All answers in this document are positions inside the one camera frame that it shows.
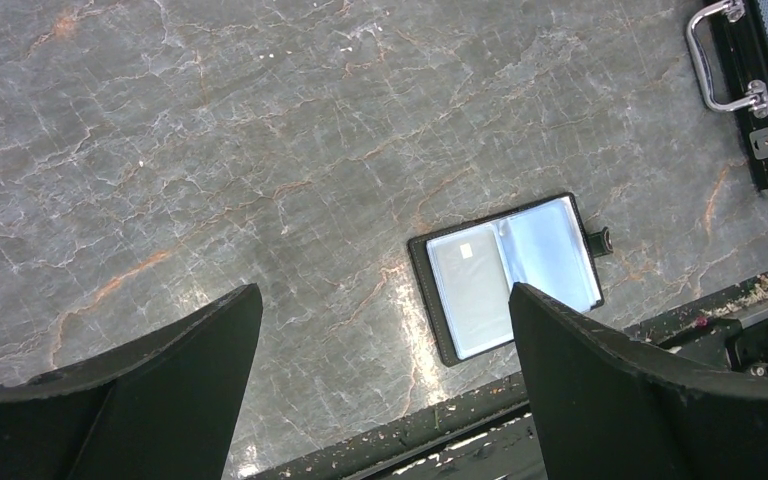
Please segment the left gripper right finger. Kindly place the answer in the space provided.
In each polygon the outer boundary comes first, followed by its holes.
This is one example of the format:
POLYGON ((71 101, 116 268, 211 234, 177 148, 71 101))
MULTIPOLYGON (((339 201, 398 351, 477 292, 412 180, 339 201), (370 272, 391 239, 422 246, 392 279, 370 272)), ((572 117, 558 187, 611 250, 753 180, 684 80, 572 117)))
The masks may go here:
POLYGON ((687 359, 539 289, 509 299, 552 479, 768 479, 768 378, 687 359))

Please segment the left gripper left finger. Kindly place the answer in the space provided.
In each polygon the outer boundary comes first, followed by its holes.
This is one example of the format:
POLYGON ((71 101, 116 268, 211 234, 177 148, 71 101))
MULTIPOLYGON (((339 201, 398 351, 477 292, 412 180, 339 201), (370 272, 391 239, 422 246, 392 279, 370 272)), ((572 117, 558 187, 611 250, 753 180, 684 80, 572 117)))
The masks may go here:
POLYGON ((256 285, 84 361, 0 385, 0 479, 218 479, 263 315, 256 285))

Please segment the black leather card holder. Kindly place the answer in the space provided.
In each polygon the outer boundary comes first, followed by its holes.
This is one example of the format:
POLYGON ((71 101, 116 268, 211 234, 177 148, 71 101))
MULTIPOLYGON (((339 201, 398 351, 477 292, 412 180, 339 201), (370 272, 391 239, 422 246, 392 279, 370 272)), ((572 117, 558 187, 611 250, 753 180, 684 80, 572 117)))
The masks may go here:
POLYGON ((441 361, 453 367, 512 342, 517 283, 579 313, 601 307, 595 261, 613 244, 608 228, 586 230, 564 192, 413 237, 407 249, 441 361))

